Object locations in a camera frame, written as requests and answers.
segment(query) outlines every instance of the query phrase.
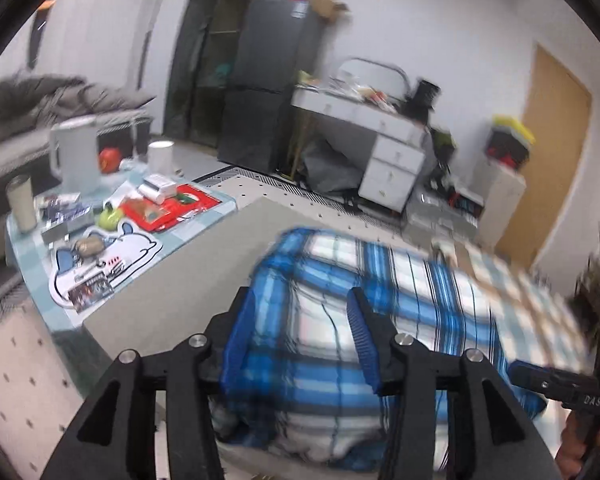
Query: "human hand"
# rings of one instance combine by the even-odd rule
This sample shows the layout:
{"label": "human hand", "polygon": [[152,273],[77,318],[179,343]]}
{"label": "human hand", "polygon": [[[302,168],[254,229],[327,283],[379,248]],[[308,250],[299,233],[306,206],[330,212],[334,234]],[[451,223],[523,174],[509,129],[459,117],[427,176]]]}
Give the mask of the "human hand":
{"label": "human hand", "polygon": [[[562,445],[555,455],[555,463],[564,480],[569,480],[580,472],[582,469],[582,456],[587,450],[585,444],[576,435],[577,426],[576,415],[571,412],[567,417],[567,424],[562,430]],[[600,447],[600,432],[596,439],[596,446]]]}

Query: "white desk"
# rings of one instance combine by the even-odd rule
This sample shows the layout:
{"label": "white desk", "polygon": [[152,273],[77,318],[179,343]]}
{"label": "white desk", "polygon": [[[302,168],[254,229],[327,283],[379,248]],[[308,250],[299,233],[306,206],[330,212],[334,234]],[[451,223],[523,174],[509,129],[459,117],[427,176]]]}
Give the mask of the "white desk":
{"label": "white desk", "polygon": [[[359,103],[326,92],[298,88],[292,105],[317,114],[362,126],[377,133],[371,158],[358,194],[394,211],[402,211],[424,161],[423,126],[373,105]],[[301,137],[310,121],[303,121]],[[296,146],[292,177],[298,168],[302,139]]]}

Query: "cartoon dog placemat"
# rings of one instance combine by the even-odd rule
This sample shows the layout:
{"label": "cartoon dog placemat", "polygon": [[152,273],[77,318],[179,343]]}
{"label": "cartoon dog placemat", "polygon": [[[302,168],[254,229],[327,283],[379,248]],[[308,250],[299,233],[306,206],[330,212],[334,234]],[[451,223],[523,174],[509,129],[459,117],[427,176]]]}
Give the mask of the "cartoon dog placemat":
{"label": "cartoon dog placemat", "polygon": [[102,238],[101,253],[83,259],[75,248],[61,248],[52,255],[51,297],[78,313],[113,294],[115,287],[144,269],[162,248],[154,236],[128,219],[118,223],[117,233],[92,226],[82,238],[89,236]]}

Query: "white cup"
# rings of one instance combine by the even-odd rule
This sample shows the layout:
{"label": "white cup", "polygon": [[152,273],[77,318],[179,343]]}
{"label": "white cup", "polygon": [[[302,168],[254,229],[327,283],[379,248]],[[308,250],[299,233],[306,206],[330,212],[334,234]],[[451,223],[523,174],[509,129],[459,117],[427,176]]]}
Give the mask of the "white cup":
{"label": "white cup", "polygon": [[37,224],[36,209],[33,205],[31,177],[18,175],[7,184],[7,200],[21,233],[28,233]]}
{"label": "white cup", "polygon": [[173,175],[173,141],[156,140],[149,144],[149,170],[165,176]]}

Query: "screw head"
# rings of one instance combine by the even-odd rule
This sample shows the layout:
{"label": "screw head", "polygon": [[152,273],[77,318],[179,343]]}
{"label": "screw head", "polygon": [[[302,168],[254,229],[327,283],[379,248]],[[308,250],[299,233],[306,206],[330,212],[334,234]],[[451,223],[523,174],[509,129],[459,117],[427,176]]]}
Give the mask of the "screw head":
{"label": "screw head", "polygon": [[466,351],[466,358],[472,363],[479,363],[484,359],[484,354],[477,348],[471,348],[470,350]]}
{"label": "screw head", "polygon": [[412,335],[403,333],[396,334],[394,340],[400,346],[411,346],[415,341]]}
{"label": "screw head", "polygon": [[200,348],[206,345],[206,336],[204,334],[194,334],[189,338],[189,346]]}
{"label": "screw head", "polygon": [[118,359],[123,365],[128,365],[136,360],[136,351],[135,350],[125,350],[120,352]]}

